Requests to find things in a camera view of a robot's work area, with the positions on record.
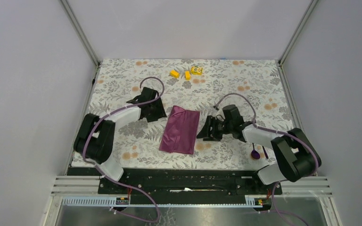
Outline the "purple cloth napkin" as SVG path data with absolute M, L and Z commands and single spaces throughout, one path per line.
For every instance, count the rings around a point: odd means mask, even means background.
M 174 105 L 164 129 L 159 150 L 167 153 L 194 153 L 200 112 Z

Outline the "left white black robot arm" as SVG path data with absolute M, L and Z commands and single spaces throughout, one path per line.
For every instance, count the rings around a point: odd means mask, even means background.
M 121 110 L 105 116 L 88 113 L 84 116 L 75 138 L 73 149 L 89 163 L 110 178 L 109 187 L 117 194 L 127 189 L 127 181 L 122 177 L 123 168 L 112 156 L 115 132 L 132 122 L 146 119 L 147 122 L 167 117 L 159 92 L 144 87 L 140 95 L 127 101 Z

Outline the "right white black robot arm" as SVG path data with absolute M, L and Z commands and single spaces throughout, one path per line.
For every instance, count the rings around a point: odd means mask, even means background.
M 321 159 L 305 133 L 294 128 L 287 132 L 260 127 L 245 121 L 235 105 L 228 105 L 219 117 L 207 116 L 197 138 L 204 141 L 220 141 L 223 135 L 261 145 L 274 151 L 276 163 L 255 172 L 251 187 L 258 194 L 265 193 L 270 185 L 278 181 L 296 182 L 312 175 L 321 166 Z

